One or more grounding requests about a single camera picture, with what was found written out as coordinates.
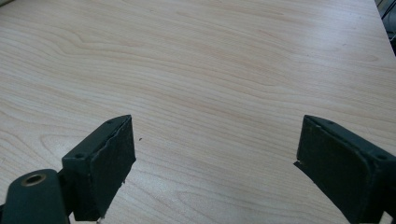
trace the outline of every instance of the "wooden table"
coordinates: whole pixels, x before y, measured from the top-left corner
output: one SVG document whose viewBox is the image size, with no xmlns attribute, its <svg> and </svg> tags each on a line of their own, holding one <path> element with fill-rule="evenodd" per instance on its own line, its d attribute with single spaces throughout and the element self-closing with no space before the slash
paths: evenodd
<svg viewBox="0 0 396 224">
<path fill-rule="evenodd" d="M 293 165 L 304 114 L 396 154 L 374 0 L 16 0 L 0 69 L 3 202 L 124 114 L 137 162 L 102 223 L 347 222 Z"/>
</svg>

